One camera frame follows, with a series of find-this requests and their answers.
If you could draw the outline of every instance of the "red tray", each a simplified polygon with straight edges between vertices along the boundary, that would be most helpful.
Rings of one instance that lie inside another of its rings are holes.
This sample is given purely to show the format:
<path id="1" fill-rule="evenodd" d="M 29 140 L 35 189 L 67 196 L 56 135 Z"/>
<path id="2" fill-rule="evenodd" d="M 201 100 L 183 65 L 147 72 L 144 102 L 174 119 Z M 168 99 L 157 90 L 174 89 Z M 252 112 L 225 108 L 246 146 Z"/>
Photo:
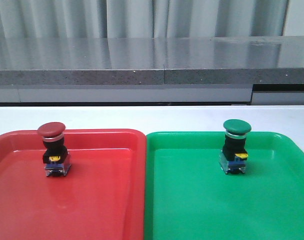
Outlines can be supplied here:
<path id="1" fill-rule="evenodd" d="M 146 137 L 66 130 L 72 167 L 46 177 L 35 130 L 0 136 L 0 239 L 142 240 Z"/>

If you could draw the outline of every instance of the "yellow contact block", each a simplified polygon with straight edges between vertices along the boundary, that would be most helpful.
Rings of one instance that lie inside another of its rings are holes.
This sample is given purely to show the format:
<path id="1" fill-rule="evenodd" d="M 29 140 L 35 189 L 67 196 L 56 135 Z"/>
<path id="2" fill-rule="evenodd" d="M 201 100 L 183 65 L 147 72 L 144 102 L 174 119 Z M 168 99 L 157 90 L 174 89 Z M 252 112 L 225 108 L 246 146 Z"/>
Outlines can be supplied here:
<path id="1" fill-rule="evenodd" d="M 50 156 L 49 159 L 52 162 L 57 162 L 61 159 L 61 156 Z"/>
<path id="2" fill-rule="evenodd" d="M 248 157 L 247 153 L 236 153 L 235 156 L 239 157 L 240 159 L 245 159 Z"/>

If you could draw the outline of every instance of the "plastic tray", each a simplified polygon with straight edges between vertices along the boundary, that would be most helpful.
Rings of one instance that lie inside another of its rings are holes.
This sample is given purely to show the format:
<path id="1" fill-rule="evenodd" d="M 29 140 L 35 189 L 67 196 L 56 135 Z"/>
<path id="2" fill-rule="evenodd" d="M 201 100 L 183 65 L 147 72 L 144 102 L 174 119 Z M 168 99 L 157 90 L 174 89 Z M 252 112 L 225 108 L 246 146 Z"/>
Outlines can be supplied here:
<path id="1" fill-rule="evenodd" d="M 0 239 L 142 240 L 146 137 L 66 130 L 72 167 L 46 177 L 34 130 L 0 136 Z"/>
<path id="2" fill-rule="evenodd" d="M 224 174 L 223 132 L 147 135 L 145 240 L 304 240 L 304 153 L 251 132 L 246 174 Z"/>

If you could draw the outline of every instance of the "green tray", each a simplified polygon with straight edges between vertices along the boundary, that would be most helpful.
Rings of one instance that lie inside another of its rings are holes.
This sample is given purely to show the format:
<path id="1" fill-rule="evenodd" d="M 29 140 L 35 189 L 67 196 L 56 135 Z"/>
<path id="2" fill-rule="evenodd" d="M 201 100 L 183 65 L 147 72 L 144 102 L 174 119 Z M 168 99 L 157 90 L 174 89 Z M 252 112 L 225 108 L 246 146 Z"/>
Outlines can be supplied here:
<path id="1" fill-rule="evenodd" d="M 146 240 L 304 240 L 304 153 L 250 132 L 246 174 L 219 165 L 224 132 L 147 135 Z"/>

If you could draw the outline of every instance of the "gray countertop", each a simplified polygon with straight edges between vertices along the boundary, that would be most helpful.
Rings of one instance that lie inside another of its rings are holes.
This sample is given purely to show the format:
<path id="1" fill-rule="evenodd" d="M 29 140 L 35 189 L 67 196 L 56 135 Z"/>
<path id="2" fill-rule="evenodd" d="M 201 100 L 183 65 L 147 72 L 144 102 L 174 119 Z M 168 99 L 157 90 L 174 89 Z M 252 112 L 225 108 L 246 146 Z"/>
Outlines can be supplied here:
<path id="1" fill-rule="evenodd" d="M 0 86 L 304 84 L 304 36 L 0 38 Z"/>

